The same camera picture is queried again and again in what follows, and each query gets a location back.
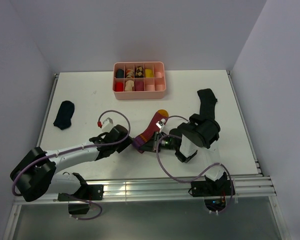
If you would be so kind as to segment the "maroon purple striped sock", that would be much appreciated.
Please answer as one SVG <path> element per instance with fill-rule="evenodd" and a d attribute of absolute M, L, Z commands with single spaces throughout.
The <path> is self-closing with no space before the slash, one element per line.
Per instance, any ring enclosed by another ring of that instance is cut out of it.
<path fill-rule="evenodd" d="M 152 136 L 154 135 L 155 132 L 159 131 L 159 127 L 157 126 L 157 122 L 161 121 L 162 119 L 167 120 L 169 117 L 169 114 L 166 110 L 164 109 L 160 109 L 158 110 L 154 116 L 152 117 L 149 125 L 147 126 L 147 128 L 140 133 L 139 135 L 137 135 L 132 142 L 132 146 L 141 154 L 144 153 L 143 150 L 141 150 L 141 146 L 143 146 L 145 143 L 147 143 Z"/>

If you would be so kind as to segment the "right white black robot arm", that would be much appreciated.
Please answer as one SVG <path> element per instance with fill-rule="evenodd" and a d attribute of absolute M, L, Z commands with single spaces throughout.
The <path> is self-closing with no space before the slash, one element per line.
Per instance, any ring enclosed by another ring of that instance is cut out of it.
<path fill-rule="evenodd" d="M 179 183 L 190 183 L 192 195 L 217 196 L 234 195 L 235 187 L 230 172 L 221 163 L 218 140 L 220 125 L 214 118 L 206 118 L 193 114 L 187 122 L 173 128 L 168 134 L 163 132 L 167 119 L 159 120 L 149 139 L 142 135 L 136 137 L 136 149 L 140 152 L 154 152 L 164 173 Z M 176 158 L 181 163 L 188 163 L 198 153 L 198 149 L 205 149 L 207 157 L 204 160 L 204 170 L 190 180 L 182 180 L 169 173 L 160 159 L 161 149 L 174 150 Z"/>

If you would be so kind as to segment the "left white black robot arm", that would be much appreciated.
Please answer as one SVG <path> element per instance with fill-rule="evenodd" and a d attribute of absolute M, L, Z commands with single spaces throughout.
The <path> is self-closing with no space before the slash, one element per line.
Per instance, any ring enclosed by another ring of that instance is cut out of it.
<path fill-rule="evenodd" d="M 41 147 L 31 149 L 12 170 L 12 193 L 32 202 L 44 194 L 58 193 L 60 200 L 70 197 L 76 200 L 100 200 L 101 190 L 95 190 L 79 173 L 60 174 L 70 167 L 94 162 L 121 153 L 133 139 L 122 125 L 115 125 L 109 132 L 103 132 L 89 139 L 87 143 L 61 150 L 44 151 Z"/>

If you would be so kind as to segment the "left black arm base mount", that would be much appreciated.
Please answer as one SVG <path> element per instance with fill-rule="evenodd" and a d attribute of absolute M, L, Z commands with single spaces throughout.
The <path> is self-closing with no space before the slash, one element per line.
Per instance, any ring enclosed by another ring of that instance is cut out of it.
<path fill-rule="evenodd" d="M 103 208 L 97 201 L 103 199 L 104 186 L 102 184 L 86 184 L 81 186 L 74 194 L 59 193 L 58 202 L 68 202 L 68 213 L 71 218 L 88 221 L 98 218 Z M 86 216 L 89 210 L 98 209 L 95 216 Z"/>

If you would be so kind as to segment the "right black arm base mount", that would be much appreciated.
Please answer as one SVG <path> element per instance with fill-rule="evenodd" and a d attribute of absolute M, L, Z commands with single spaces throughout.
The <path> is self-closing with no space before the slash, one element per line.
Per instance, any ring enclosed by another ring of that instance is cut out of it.
<path fill-rule="evenodd" d="M 216 181 L 205 178 L 204 181 L 193 181 L 188 193 L 194 197 L 214 197 L 204 200 L 206 208 L 210 211 L 221 211 L 227 206 L 226 196 L 235 193 L 232 183 L 225 177 Z"/>

